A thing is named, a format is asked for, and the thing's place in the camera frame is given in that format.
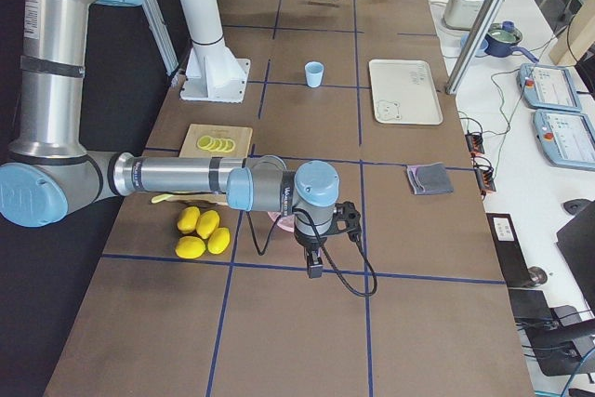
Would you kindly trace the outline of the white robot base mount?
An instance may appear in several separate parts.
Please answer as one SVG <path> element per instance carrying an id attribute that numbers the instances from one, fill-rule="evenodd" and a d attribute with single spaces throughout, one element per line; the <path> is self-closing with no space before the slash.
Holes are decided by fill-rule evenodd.
<path id="1" fill-rule="evenodd" d="M 180 96 L 189 101 L 240 103 L 250 60 L 237 59 L 227 47 L 217 0 L 180 0 L 192 40 Z"/>

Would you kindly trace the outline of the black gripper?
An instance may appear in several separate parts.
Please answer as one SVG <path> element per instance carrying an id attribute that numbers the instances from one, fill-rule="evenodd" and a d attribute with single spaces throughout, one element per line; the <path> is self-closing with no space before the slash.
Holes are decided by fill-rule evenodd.
<path id="1" fill-rule="evenodd" d="M 304 249 L 308 277 L 310 279 L 320 278 L 324 269 L 321 258 L 322 245 L 327 238 L 323 235 L 308 235 L 301 231 L 295 231 L 295 238 Z"/>

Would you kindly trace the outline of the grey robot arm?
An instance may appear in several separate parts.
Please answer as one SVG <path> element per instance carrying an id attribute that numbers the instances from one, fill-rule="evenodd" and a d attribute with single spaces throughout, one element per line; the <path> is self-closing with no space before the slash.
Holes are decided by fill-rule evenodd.
<path id="1" fill-rule="evenodd" d="M 246 105 L 188 102 L 185 90 L 172 90 L 163 103 L 143 106 L 122 95 L 118 84 L 98 81 L 94 99 L 105 108 L 88 113 L 93 126 L 89 140 L 112 144 L 110 152 L 86 152 L 76 147 L 71 158 L 59 145 L 41 136 L 12 152 L 2 170 L 3 180 L 16 179 L 40 190 L 51 190 L 58 204 L 48 218 L 66 216 L 55 229 L 38 222 L 29 230 L 7 224 L 1 231 L 1 279 L 40 283 L 80 280 L 95 266 L 99 247 L 115 211 L 119 165 L 129 137 L 149 134 L 147 165 L 135 164 L 128 176 L 157 192 L 176 186 L 204 191 L 224 184 L 224 175 L 183 173 L 174 162 L 189 126 L 252 125 L 261 150 L 319 161 L 339 148 L 338 136 L 349 117 L 348 93 L 336 87 L 308 92 L 297 82 L 297 66 L 305 55 L 319 56 L 334 38 L 327 19 L 295 0 L 168 0 L 187 9 L 192 34 L 211 21 L 231 27 L 232 41 L 258 60 L 271 57 L 272 75 L 256 73 L 246 92 Z"/>

